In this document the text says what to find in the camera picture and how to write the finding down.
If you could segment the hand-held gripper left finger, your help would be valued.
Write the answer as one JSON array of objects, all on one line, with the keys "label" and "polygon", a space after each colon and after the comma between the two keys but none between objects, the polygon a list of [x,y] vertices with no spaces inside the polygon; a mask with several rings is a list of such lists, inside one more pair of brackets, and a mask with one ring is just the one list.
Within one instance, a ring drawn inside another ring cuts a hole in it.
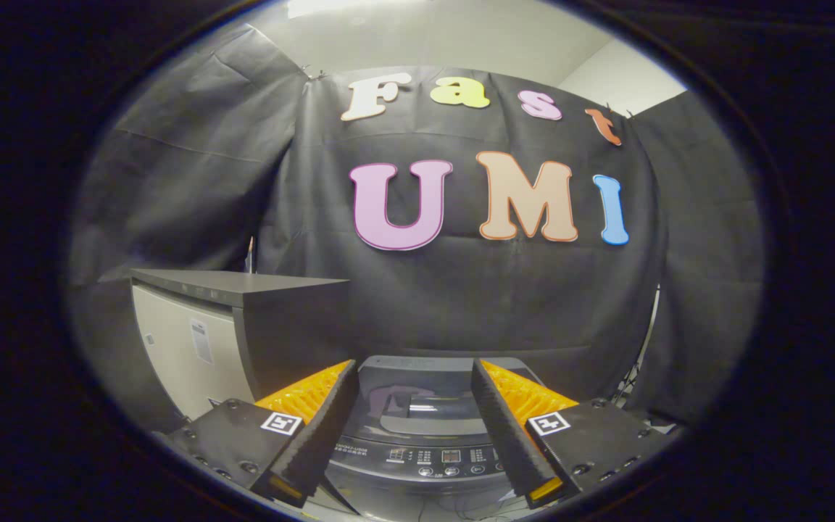
[{"label": "hand-held gripper left finger", "polygon": [[154,439],[209,479],[302,508],[327,468],[359,394],[345,360],[258,401],[227,399]]}]

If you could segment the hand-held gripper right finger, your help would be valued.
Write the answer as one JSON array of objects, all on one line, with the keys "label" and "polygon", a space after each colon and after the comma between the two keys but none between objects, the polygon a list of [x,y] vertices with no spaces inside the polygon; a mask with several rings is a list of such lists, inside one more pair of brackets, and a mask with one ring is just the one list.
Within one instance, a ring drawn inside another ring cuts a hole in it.
[{"label": "hand-held gripper right finger", "polygon": [[569,399],[488,360],[474,360],[470,388],[508,482],[531,509],[640,476],[677,437],[610,401]]}]

